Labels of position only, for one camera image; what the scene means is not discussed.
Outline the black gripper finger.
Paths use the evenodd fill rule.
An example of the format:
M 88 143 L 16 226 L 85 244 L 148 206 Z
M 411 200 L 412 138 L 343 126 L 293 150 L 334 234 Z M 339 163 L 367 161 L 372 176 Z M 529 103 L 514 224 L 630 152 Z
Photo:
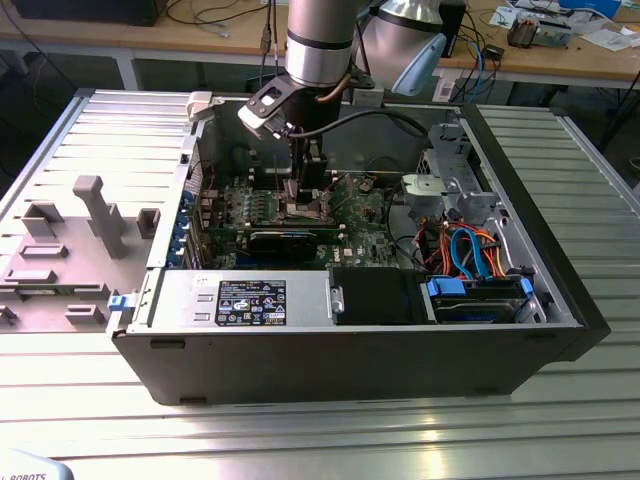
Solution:
M 307 200 L 308 193 L 302 187 L 302 172 L 306 159 L 307 140 L 294 139 L 292 141 L 292 177 L 296 183 L 296 199 Z
M 323 183 L 328 160 L 318 142 L 310 142 L 305 152 L 302 166 L 302 202 L 313 200 L 313 191 L 319 190 Z

